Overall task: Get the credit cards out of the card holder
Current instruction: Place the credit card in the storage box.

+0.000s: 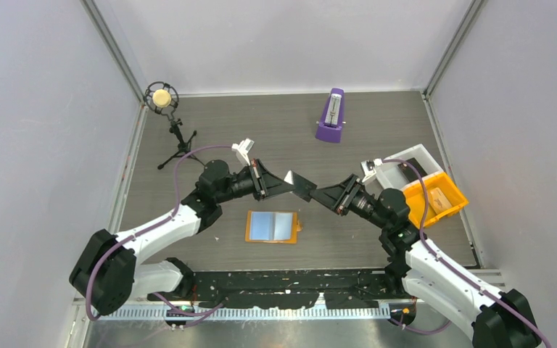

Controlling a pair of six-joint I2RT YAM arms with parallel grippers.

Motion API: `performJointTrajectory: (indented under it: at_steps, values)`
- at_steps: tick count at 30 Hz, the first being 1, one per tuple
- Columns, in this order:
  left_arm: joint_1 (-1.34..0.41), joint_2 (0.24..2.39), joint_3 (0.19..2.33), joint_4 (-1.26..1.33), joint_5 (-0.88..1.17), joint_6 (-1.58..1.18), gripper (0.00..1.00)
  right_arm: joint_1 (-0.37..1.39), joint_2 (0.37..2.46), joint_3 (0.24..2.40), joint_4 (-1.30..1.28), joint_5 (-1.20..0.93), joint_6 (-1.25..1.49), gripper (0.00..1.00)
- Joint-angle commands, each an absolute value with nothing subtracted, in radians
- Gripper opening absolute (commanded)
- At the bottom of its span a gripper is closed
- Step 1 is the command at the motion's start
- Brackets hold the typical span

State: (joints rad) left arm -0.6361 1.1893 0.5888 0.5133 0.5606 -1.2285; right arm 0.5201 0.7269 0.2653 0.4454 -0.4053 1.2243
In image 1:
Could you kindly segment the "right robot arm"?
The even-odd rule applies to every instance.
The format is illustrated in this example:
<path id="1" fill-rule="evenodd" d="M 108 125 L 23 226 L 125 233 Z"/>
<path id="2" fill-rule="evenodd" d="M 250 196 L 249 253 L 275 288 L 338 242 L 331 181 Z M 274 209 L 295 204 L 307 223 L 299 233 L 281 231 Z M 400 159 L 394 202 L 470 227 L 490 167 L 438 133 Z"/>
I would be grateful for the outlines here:
<path id="1" fill-rule="evenodd" d="M 379 240 L 389 255 L 384 269 L 387 292 L 423 300 L 460 328 L 473 347 L 550 346 L 527 298 L 515 289 L 490 285 L 442 252 L 409 221 L 410 208 L 401 190 L 387 188 L 374 197 L 351 175 L 312 190 L 310 197 L 338 215 L 352 212 L 379 227 Z"/>

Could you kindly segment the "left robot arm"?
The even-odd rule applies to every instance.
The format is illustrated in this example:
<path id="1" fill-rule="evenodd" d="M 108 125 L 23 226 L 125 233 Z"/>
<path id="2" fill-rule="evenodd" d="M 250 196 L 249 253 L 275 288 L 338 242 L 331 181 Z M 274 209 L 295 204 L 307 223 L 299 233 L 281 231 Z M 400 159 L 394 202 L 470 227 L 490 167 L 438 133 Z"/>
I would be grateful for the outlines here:
<path id="1" fill-rule="evenodd" d="M 209 228 L 221 215 L 222 203 L 251 195 L 262 201 L 294 190 L 293 173 L 284 178 L 251 159 L 237 173 L 223 160 L 205 165 L 194 190 L 171 211 L 128 231 L 112 234 L 105 229 L 88 240 L 69 277 L 83 295 L 90 320 L 118 310 L 131 297 L 153 292 L 187 299 L 193 280 L 175 260 L 146 264 L 165 247 Z"/>

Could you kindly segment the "black card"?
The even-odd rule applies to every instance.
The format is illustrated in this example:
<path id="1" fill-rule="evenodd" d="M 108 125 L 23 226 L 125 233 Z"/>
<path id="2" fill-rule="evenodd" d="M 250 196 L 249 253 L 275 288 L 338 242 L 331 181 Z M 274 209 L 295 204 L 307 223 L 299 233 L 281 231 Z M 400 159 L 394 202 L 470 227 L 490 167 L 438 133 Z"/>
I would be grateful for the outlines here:
<path id="1" fill-rule="evenodd" d="M 292 193 L 306 202 L 312 199 L 311 193 L 317 189 L 317 185 L 307 178 L 290 170 L 284 180 L 293 185 Z"/>

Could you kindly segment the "orange leather card holder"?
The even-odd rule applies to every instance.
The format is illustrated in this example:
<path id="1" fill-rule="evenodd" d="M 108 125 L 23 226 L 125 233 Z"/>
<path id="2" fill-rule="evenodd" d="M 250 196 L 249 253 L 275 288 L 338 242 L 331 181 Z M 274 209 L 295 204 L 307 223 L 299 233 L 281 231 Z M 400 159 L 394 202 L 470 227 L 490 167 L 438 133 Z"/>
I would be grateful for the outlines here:
<path id="1" fill-rule="evenodd" d="M 296 212 L 247 213 L 244 240 L 249 243 L 296 244 L 302 224 Z"/>

